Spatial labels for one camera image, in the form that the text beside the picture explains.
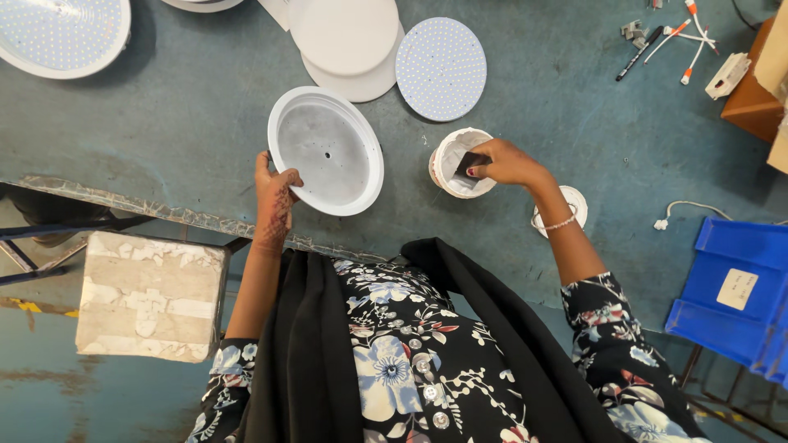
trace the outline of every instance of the label on crate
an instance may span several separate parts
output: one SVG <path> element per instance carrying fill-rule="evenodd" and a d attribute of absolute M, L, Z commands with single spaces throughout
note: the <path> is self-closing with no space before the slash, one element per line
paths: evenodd
<path fill-rule="evenodd" d="M 725 277 L 723 282 L 723 287 L 719 289 L 717 294 L 717 302 L 743 311 L 756 281 L 758 281 L 757 275 L 730 268 L 728 276 Z"/>

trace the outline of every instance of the sleeve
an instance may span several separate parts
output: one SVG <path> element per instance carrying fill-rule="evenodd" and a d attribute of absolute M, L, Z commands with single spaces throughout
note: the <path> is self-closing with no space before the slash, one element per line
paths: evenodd
<path fill-rule="evenodd" d="M 203 412 L 186 443 L 235 441 L 241 415 L 251 395 L 257 340 L 224 339 L 210 368 L 210 380 L 200 402 Z"/>
<path fill-rule="evenodd" d="M 607 272 L 561 288 L 572 362 L 617 428 L 635 441 L 708 442 L 676 377 Z"/>

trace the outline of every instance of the blue plastic crate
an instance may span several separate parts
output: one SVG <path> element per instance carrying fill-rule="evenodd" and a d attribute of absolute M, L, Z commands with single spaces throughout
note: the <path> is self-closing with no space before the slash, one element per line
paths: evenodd
<path fill-rule="evenodd" d="M 665 331 L 785 383 L 788 226 L 708 217 L 695 249 Z"/>

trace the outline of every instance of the black shawl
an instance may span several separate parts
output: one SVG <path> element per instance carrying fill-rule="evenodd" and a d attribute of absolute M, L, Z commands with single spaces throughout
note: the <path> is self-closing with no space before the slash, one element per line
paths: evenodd
<path fill-rule="evenodd" d="M 547 326 L 495 276 L 437 238 L 405 244 L 401 255 L 438 291 L 463 294 L 491 329 L 526 405 L 526 428 L 540 443 L 629 441 Z M 288 250 L 281 269 L 238 441 L 361 443 L 348 307 L 332 261 Z M 465 441 L 452 428 L 431 433 L 432 442 Z"/>

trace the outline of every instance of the black marker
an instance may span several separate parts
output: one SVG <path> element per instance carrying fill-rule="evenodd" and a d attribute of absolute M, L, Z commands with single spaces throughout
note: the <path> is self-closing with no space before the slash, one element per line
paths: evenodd
<path fill-rule="evenodd" d="M 664 26 L 658 26 L 657 29 L 655 29 L 654 32 L 651 33 L 651 35 L 649 36 L 649 39 L 646 40 L 645 46 L 643 47 L 643 49 L 639 50 L 637 52 L 637 54 L 635 54 L 634 58 L 632 60 L 630 60 L 630 64 L 627 65 L 626 68 L 624 68 L 623 71 L 621 71 L 621 73 L 615 78 L 615 81 L 621 81 L 621 79 L 624 78 L 626 73 L 628 73 L 630 71 L 630 69 L 632 68 L 632 65 L 634 65 L 635 62 L 640 58 L 641 54 L 643 54 L 645 52 L 645 48 L 649 47 L 652 43 L 654 43 L 660 37 L 660 35 L 662 34 L 662 30 L 663 29 L 664 29 Z"/>

